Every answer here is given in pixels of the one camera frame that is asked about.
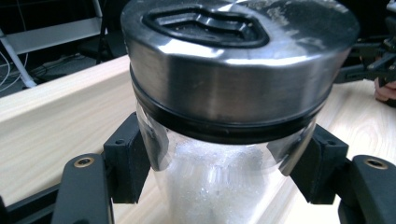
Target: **clear glass container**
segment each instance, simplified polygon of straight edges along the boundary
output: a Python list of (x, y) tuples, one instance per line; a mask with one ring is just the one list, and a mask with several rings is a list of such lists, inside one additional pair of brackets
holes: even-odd
[(315, 122), (270, 143), (222, 145), (173, 132), (137, 105), (171, 223), (257, 223), (306, 147)]

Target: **stainless steel lid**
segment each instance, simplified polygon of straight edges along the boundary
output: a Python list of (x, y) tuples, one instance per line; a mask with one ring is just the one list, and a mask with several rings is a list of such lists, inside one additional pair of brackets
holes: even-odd
[(132, 0), (121, 24), (145, 111), (231, 144), (307, 125), (359, 31), (332, 0)]

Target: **person's hand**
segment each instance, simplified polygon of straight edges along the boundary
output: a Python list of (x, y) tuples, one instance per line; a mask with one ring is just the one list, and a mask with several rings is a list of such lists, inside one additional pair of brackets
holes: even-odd
[(379, 88), (378, 78), (375, 79), (375, 99), (387, 101), (388, 99), (396, 100), (396, 81)]

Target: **wooden table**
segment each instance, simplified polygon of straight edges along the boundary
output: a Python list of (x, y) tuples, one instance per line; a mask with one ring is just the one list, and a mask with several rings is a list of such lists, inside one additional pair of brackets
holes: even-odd
[[(77, 155), (100, 152), (135, 110), (125, 56), (0, 99), (0, 195), (15, 203), (60, 181)], [(349, 144), (348, 157), (396, 163), (396, 109), (374, 99), (374, 85), (334, 86), (317, 122)], [(336, 205), (314, 206), (287, 179), (268, 223), (339, 223)], [(115, 205), (117, 223), (166, 223), (166, 207), (150, 173), (138, 205)]]

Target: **wooden surface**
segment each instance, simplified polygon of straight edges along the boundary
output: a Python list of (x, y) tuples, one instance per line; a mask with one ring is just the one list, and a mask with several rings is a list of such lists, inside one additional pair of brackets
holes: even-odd
[[(77, 155), (100, 152), (135, 109), (129, 60), (122, 57), (0, 99), (0, 195), (15, 203), (60, 181)], [(374, 99), (370, 81), (334, 86), (317, 122), (349, 144), (348, 157), (396, 163), (396, 109)], [(307, 204), (287, 179), (266, 223), (339, 223), (336, 205)], [(117, 223), (166, 223), (150, 173), (138, 205), (115, 205)]]

